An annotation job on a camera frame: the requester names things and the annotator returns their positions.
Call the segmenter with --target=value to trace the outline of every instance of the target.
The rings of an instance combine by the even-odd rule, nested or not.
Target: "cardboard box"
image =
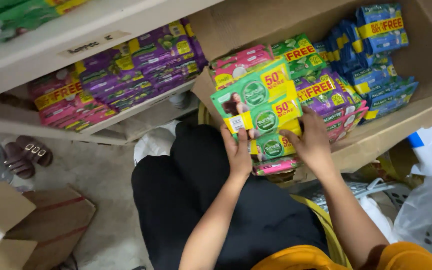
[[[354,16],[363,5],[388,0],[229,0],[189,16],[208,60],[260,43],[274,44],[306,33],[322,40],[341,19]],[[357,127],[333,145],[333,159],[342,172],[352,173],[420,128],[432,126],[432,0],[400,0],[409,47],[392,54],[400,76],[415,76],[419,88],[404,109]],[[222,123],[210,96],[216,89],[207,69],[193,92],[213,119]]]
[[[65,261],[96,211],[74,189],[18,193],[0,183],[0,270],[50,270]]]

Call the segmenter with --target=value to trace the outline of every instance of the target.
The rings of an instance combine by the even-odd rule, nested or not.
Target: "hand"
[[[281,130],[280,135],[286,137],[296,149],[297,155],[319,179],[334,173],[335,165],[331,157],[331,148],[325,122],[312,109],[303,107],[300,117],[304,125],[302,138],[289,131]]]
[[[238,143],[225,124],[221,126],[221,135],[223,136],[227,158],[229,159],[229,165],[231,167],[229,176],[234,176],[246,181],[253,170],[253,162],[248,152],[248,134],[246,130],[241,128],[238,131]]]

